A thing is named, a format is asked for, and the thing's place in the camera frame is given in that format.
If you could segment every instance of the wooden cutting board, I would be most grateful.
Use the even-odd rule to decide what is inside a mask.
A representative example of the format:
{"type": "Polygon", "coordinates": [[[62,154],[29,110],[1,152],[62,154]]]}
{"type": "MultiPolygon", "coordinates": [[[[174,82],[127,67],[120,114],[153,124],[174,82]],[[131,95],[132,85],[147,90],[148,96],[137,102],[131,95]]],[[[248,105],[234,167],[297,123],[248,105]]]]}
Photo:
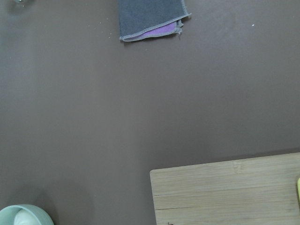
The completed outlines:
{"type": "Polygon", "coordinates": [[[157,225],[299,225],[300,153],[150,172],[157,225]]]}

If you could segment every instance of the folded towel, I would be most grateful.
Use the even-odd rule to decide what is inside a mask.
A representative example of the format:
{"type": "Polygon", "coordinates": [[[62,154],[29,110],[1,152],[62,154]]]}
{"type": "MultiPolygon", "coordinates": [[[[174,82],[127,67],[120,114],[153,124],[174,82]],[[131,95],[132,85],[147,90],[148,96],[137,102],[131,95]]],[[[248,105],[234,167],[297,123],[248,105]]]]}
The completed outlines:
{"type": "Polygon", "coordinates": [[[137,41],[182,32],[184,0],[118,0],[120,40],[137,41]]]}

